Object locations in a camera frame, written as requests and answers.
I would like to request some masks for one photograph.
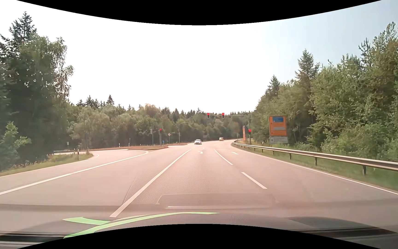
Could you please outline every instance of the guardrail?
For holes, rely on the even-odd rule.
[[[273,154],[275,151],[288,153],[290,155],[290,159],[291,159],[291,155],[293,155],[293,154],[294,155],[302,155],[302,156],[311,156],[314,158],[315,165],[317,165],[318,158],[362,165],[364,175],[366,175],[366,167],[367,166],[374,167],[374,168],[387,169],[387,170],[392,170],[392,171],[398,171],[398,163],[395,163],[395,162],[358,158],[358,157],[352,157],[352,156],[324,154],[324,153],[310,152],[310,151],[298,151],[298,150],[272,148],[272,147],[265,147],[265,146],[258,146],[258,145],[240,144],[239,143],[240,140],[242,140],[242,139],[237,139],[233,143],[237,146],[241,146],[241,147],[243,146],[248,149],[250,149],[250,148],[253,148],[254,150],[260,149],[260,150],[262,150],[262,152],[264,150],[268,150],[268,151],[273,151]]]

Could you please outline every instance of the white direction sign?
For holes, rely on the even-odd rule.
[[[287,136],[271,136],[270,144],[288,144]]]

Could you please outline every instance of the forest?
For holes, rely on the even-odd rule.
[[[287,116],[298,150],[398,162],[398,25],[388,24],[361,54],[321,66],[303,51],[296,77],[272,77],[249,114],[256,141],[268,141],[268,116]]]
[[[232,138],[247,122],[244,117],[207,119],[200,108],[126,107],[111,95],[71,103],[68,79],[74,68],[65,66],[63,38],[39,36],[26,12],[9,31],[11,37],[0,41],[0,171],[44,161],[54,150],[152,144],[151,129],[162,129],[165,144]],[[180,126],[183,122],[193,123]],[[159,144],[158,132],[154,136]]]
[[[165,143],[176,143],[241,137],[249,123],[254,142],[268,144],[268,117],[275,115],[287,117],[294,149],[398,162],[395,23],[371,41],[364,38],[361,54],[346,54],[337,64],[322,66],[303,51],[295,78],[279,82],[273,76],[255,110],[224,119],[207,119],[200,108],[115,103],[114,94],[72,103],[74,68],[65,64],[63,38],[38,35],[27,13],[9,31],[10,37],[0,36],[0,170],[43,161],[54,150],[149,145],[152,128],[162,129]]]

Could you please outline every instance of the orange sign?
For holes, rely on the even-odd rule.
[[[285,116],[270,116],[270,136],[287,136],[287,123]]]

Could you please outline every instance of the overhead traffic signal arm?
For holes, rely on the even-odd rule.
[[[225,116],[244,116],[244,115],[225,115],[225,113],[222,113],[221,115],[222,115],[222,118],[225,118]],[[217,115],[207,113],[207,118],[210,118],[210,116],[217,116]]]

